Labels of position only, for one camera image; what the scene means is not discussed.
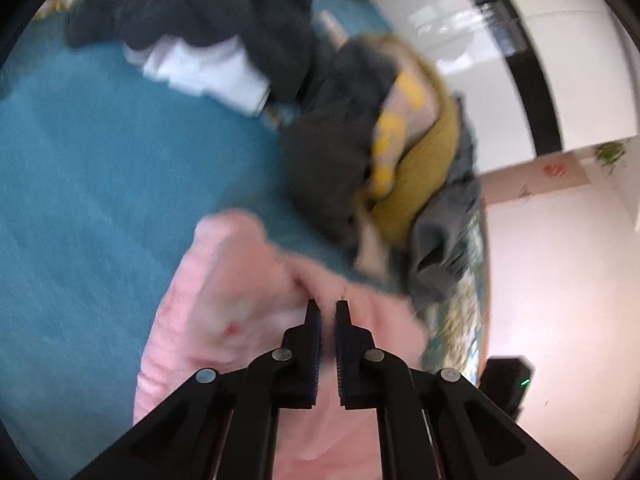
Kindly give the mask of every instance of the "teal fabric surface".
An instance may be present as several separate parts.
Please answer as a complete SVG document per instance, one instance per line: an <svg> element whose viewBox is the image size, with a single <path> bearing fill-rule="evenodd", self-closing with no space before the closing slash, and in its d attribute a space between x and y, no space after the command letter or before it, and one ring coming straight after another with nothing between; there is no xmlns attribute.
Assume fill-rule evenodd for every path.
<svg viewBox="0 0 640 480"><path fill-rule="evenodd" d="M350 32L365 0L316 0ZM0 418L42 480L126 431L156 307L196 222L256 212L278 244L356 278L292 208L277 134L145 80L116 44L32 23L0 73Z"/></svg>

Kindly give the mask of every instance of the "dark gray clothing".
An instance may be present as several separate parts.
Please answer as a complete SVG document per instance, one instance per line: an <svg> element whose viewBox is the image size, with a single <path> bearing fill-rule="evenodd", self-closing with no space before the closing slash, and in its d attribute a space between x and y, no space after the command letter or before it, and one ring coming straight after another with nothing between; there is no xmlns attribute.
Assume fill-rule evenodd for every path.
<svg viewBox="0 0 640 480"><path fill-rule="evenodd" d="M282 131L289 188L294 205L328 240L354 248L353 197L367 177L372 131L398 69L359 38L315 65L302 116Z"/></svg>
<svg viewBox="0 0 640 480"><path fill-rule="evenodd" d="M162 36L195 47L239 36L274 96L292 100L313 56L310 12L311 0L81 0L66 42L77 48L115 40L144 50Z"/></svg>
<svg viewBox="0 0 640 480"><path fill-rule="evenodd" d="M416 308L446 301L467 268L466 226L480 203L474 141L460 108L460 145L445 185L418 215L411 232L408 291Z"/></svg>

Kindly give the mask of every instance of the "white cloth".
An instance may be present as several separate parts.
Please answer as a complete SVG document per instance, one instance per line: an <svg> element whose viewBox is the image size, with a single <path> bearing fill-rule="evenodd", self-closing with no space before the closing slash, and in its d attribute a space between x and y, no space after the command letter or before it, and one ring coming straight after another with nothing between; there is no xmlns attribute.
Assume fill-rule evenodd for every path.
<svg viewBox="0 0 640 480"><path fill-rule="evenodd" d="M125 45L124 56L153 81L185 94L215 97L244 115L260 114L269 95L269 80L251 64L238 36L200 48L163 36L145 50Z"/></svg>

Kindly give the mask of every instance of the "metal rivet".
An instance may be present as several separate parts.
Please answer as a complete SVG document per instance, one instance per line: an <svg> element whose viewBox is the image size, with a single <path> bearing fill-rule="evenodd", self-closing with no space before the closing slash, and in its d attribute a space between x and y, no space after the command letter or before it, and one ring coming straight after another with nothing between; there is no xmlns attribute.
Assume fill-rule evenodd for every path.
<svg viewBox="0 0 640 480"><path fill-rule="evenodd" d="M271 357L275 361L288 361L292 356L291 350L288 348L276 348L273 352L271 352Z"/></svg>
<svg viewBox="0 0 640 480"><path fill-rule="evenodd" d="M372 363L379 363L385 358L385 353L380 348L372 348L364 352L364 358Z"/></svg>
<svg viewBox="0 0 640 480"><path fill-rule="evenodd" d="M216 380L216 371L211 368L203 368L196 374L196 381L202 384L212 383Z"/></svg>
<svg viewBox="0 0 640 480"><path fill-rule="evenodd" d="M460 378L460 372L453 368L443 368L440 371L440 376L449 383L455 383Z"/></svg>

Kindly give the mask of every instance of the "pink garment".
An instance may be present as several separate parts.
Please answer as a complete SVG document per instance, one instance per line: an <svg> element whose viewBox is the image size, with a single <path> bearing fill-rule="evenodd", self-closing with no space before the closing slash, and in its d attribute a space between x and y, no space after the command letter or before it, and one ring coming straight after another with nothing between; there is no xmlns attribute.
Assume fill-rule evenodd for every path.
<svg viewBox="0 0 640 480"><path fill-rule="evenodd" d="M277 348L284 331L303 322L308 298L321 310L324 348L333 347L335 302L345 299L353 323L371 330L377 346L417 367L425 336L406 301L283 252L266 240L257 218L228 211L199 222L160 303L138 375L134 422L196 370L226 373ZM382 478L376 414L340 407L331 355L322 359L316 407L281 410L273 477Z"/></svg>

